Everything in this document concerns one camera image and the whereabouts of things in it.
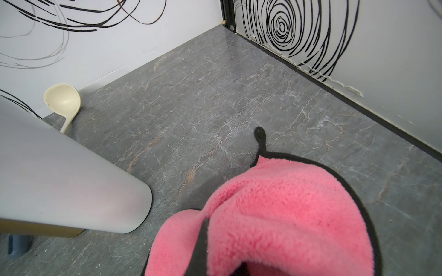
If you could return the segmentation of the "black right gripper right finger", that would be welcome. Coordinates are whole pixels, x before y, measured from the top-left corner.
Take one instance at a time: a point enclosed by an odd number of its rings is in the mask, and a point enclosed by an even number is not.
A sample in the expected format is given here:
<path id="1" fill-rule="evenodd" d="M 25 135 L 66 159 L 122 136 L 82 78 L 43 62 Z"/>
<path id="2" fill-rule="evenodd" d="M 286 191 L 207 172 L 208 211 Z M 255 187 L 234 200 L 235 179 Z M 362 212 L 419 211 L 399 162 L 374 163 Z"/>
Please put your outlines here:
<path id="1" fill-rule="evenodd" d="M 247 269 L 247 264 L 243 262 L 238 268 L 235 269 L 231 276 L 250 276 L 249 270 Z"/>

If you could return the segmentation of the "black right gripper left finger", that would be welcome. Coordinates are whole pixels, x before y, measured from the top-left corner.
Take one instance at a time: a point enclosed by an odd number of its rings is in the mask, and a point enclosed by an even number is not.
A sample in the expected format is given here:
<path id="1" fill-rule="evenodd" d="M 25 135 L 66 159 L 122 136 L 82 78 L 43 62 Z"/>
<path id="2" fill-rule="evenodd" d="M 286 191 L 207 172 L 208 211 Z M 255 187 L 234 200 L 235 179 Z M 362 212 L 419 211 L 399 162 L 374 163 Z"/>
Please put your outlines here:
<path id="1" fill-rule="evenodd" d="M 191 256 L 190 263 L 184 276 L 207 275 L 208 226 L 209 219 L 204 219 L 193 250 L 193 254 Z"/>

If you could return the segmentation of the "pink microfiber cloth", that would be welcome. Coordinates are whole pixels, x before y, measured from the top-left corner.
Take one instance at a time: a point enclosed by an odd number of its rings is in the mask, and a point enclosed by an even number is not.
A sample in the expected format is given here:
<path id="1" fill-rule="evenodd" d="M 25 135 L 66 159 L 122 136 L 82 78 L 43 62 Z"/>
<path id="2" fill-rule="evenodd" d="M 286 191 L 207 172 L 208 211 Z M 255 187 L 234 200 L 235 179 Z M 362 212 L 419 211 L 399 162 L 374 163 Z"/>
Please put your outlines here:
<path id="1" fill-rule="evenodd" d="M 219 187 L 202 209 L 171 216 L 154 239 L 145 276 L 184 276 L 209 219 L 207 276 L 379 276 L 378 237 L 361 199 L 330 167 L 259 145 L 250 169 Z"/>

